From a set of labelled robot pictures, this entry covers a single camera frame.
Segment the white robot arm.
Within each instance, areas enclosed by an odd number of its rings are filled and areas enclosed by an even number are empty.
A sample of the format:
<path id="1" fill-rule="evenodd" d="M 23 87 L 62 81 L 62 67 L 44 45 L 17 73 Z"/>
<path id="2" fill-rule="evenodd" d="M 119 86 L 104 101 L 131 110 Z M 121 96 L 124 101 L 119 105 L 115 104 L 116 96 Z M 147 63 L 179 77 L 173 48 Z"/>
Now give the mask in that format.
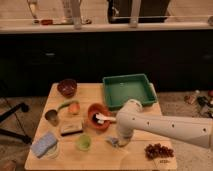
<path id="1" fill-rule="evenodd" d="M 116 122 L 120 146 L 131 141 L 135 130 L 142 130 L 213 151 L 212 119 L 144 114 L 140 102 L 130 99 L 117 112 Z"/>

